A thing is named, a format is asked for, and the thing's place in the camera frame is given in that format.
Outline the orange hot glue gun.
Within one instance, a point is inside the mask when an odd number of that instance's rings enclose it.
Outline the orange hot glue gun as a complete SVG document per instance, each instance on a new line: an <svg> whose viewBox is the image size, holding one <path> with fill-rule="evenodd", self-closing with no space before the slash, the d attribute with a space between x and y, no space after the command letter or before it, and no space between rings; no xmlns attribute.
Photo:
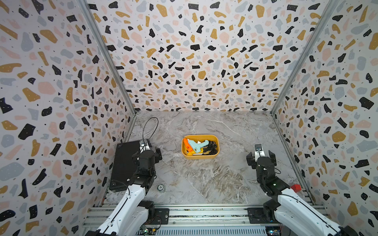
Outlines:
<svg viewBox="0 0 378 236"><path fill-rule="evenodd" d="M192 150L193 150L193 148L192 148L191 145L189 144L187 138L184 138L184 139L183 139L183 142L184 142L185 150L188 150L188 151L192 151Z"/></svg>

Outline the yellow hot glue gun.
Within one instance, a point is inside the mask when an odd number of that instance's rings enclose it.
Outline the yellow hot glue gun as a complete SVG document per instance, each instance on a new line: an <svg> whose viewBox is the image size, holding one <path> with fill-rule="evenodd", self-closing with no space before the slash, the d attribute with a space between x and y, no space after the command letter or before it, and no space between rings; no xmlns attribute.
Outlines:
<svg viewBox="0 0 378 236"><path fill-rule="evenodd" d="M194 150L192 150L192 151L185 150L184 154L187 155L187 156L203 155L203 151L204 151L203 148L201 148L201 149L200 149L200 152L198 152L198 153L195 152Z"/></svg>

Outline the yellow plastic storage box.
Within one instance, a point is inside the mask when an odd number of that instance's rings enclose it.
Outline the yellow plastic storage box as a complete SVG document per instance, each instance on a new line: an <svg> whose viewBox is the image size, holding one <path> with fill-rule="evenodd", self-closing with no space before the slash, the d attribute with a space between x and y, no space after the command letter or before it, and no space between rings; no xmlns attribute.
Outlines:
<svg viewBox="0 0 378 236"><path fill-rule="evenodd" d="M219 140L215 135L187 135L182 139L181 152L186 159L214 159L220 153Z"/></svg>

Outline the mint green hot glue gun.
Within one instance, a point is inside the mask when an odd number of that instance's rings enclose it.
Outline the mint green hot glue gun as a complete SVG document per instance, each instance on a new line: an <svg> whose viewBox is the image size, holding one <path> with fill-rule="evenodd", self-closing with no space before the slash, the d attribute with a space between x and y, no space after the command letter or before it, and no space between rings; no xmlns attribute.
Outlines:
<svg viewBox="0 0 378 236"><path fill-rule="evenodd" d="M205 140L203 142L188 139L189 144L195 152L200 152L200 149L203 148L203 155L215 155L218 153L218 146L215 141Z"/></svg>

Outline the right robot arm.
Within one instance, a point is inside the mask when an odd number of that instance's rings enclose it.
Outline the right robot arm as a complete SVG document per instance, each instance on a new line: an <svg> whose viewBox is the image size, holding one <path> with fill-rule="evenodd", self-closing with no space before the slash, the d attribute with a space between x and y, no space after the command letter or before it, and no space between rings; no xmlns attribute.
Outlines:
<svg viewBox="0 0 378 236"><path fill-rule="evenodd" d="M256 170L257 182L271 199L263 204L262 217L269 223L277 221L298 236L357 236L350 226L342 227L330 220L305 200L282 179L276 176L277 161L271 151L264 153L261 144L246 156L247 163Z"/></svg>

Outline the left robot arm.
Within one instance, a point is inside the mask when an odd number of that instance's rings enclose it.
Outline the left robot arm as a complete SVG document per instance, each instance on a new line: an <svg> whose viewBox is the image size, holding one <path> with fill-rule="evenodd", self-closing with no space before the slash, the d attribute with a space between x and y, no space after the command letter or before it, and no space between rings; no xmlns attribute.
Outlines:
<svg viewBox="0 0 378 236"><path fill-rule="evenodd" d="M155 164L162 160L159 148L142 149L133 155L137 168L128 180L127 192L97 230L88 231L87 236L134 236L142 225L155 220L155 206L145 197L152 187Z"/></svg>

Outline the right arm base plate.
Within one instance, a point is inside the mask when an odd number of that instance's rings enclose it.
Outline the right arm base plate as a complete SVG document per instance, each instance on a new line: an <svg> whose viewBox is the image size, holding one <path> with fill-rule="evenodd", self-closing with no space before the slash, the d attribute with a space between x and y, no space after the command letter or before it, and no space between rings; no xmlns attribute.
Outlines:
<svg viewBox="0 0 378 236"><path fill-rule="evenodd" d="M247 208L248 218L250 224L278 224L274 216L274 212L264 207L250 207Z"/></svg>

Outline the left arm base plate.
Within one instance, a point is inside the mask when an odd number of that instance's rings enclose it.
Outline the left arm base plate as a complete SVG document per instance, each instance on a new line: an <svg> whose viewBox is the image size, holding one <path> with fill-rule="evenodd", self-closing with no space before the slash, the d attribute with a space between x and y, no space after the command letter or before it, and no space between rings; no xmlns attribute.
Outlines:
<svg viewBox="0 0 378 236"><path fill-rule="evenodd" d="M169 208L149 209L148 218L144 225L167 225L169 221Z"/></svg>

